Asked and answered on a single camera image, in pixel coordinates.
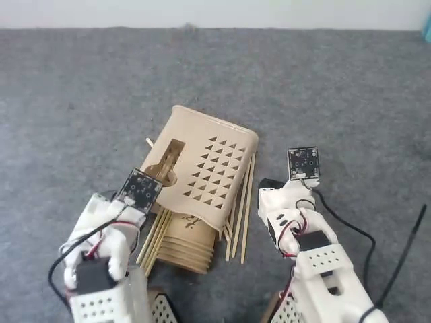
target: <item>bamboo stick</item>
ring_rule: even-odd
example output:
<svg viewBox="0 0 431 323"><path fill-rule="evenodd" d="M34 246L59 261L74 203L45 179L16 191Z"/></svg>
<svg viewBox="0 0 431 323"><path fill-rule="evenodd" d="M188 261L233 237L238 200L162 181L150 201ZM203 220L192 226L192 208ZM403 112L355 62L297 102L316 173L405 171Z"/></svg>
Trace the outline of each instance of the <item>bamboo stick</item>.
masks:
<svg viewBox="0 0 431 323"><path fill-rule="evenodd" d="M242 185L240 208L238 211L238 218L236 219L235 238L234 238L234 244L232 247L232 258L235 258L236 248L238 247L238 238L240 235L240 228L241 228L241 221L242 221L242 210L244 209L244 200L245 200L245 194L247 192L247 183L248 183L248 176L250 175L250 166L251 166L251 161L250 161L250 165L247 168L246 174L244 175L244 184Z"/></svg>
<svg viewBox="0 0 431 323"><path fill-rule="evenodd" d="M245 207L244 230L242 231L241 264L245 261L245 250L247 245L248 219L250 217L251 188L253 187L253 173L255 172L256 153L251 157L250 178L248 179L247 203Z"/></svg>

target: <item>black cable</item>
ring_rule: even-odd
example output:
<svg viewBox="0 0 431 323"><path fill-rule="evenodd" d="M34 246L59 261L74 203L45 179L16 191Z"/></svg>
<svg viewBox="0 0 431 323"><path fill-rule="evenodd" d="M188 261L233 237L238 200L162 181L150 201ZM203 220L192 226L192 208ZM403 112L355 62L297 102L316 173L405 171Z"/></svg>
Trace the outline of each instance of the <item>black cable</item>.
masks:
<svg viewBox="0 0 431 323"><path fill-rule="evenodd" d="M359 322L358 323L364 323L364 320L366 319L366 317L368 316L368 315L370 315L371 313L372 313L372 311L374 311L374 310L376 310L377 309L377 306L372 306L371 308L368 308L363 314L362 314L362 316L361 316L361 318L359 319Z"/></svg>
<svg viewBox="0 0 431 323"><path fill-rule="evenodd" d="M386 297L388 296L389 291L391 290L395 280L398 277L399 272L401 271L402 266L404 265L405 260L407 259L407 255L409 254L411 245L413 244L413 241L416 238L416 234L418 233L419 226L422 222L422 219L425 216L426 207L427 207L426 204L422 205L422 208L419 212L418 219L416 220L416 223L410 232L409 238L407 239L407 243L405 244L403 253L399 257L398 264L395 267L395 270L393 271L393 274L392 274L391 278L389 279L389 282L386 284L386 287L383 290L382 295L380 296L380 298L376 302L376 305L372 306L370 309L368 309L365 313L362 314L361 318L359 319L359 323L363 323L363 321L366 319L366 317L368 315L370 315L370 313L372 311L374 311L376 308L382 308L383 307L383 302L385 301Z"/></svg>
<svg viewBox="0 0 431 323"><path fill-rule="evenodd" d="M78 247L80 244L82 244L84 241L86 241L92 235L103 230L105 227L108 227L109 225L113 224L118 219L118 217L121 215L121 213L123 213L123 211L126 209L127 206L128 205L125 205L121 209L119 214L114 219L111 219L110 221L107 221L107 222L103 223L102 225L99 225L96 229L92 230L90 233L84 234L82 237L80 237L74 244L72 244L69 247L69 249L66 250L66 252L64 254L62 254L60 257L58 257L58 259L56 259L56 261L54 261L54 263L49 268L48 284L50 285L51 289L54 291L55 295L61 300L61 302L64 304L64 306L66 306L66 308L69 310L69 312L71 311L71 308L70 308L69 302L67 301L67 298L59 291L57 286L54 284L54 281L53 281L54 270L76 247Z"/></svg>
<svg viewBox="0 0 431 323"><path fill-rule="evenodd" d="M301 183L303 186L305 186L307 189L311 190L312 192L315 192L321 202L322 205L324 206L324 208L339 222L341 222L342 224L344 224L345 226L349 227L350 229L358 232L359 234L362 234L363 236L367 237L370 241L371 241L371 247L370 250L368 251L366 258L365 258L365 263L364 263L364 270L362 272L362 277L364 280L364 288L365 291L370 295L370 289L368 287L368 271L370 269L370 261L371 261L371 256L374 252L374 250L376 249L376 240L374 239L374 237L372 235L370 235L368 232L365 232L364 230L361 230L359 227L354 226L353 224L347 222L345 219L342 219L333 209L330 208L330 206L326 203L325 198L323 197L322 193L315 189L315 188L309 188L307 185L305 185L305 181L301 180Z"/></svg>
<svg viewBox="0 0 431 323"><path fill-rule="evenodd" d="M299 209L299 207L298 207L298 203L299 202L308 202L308 203L310 203L314 207L314 210L316 211L316 205L312 201L307 200L307 199L299 199L299 200L297 200L295 202L295 208Z"/></svg>

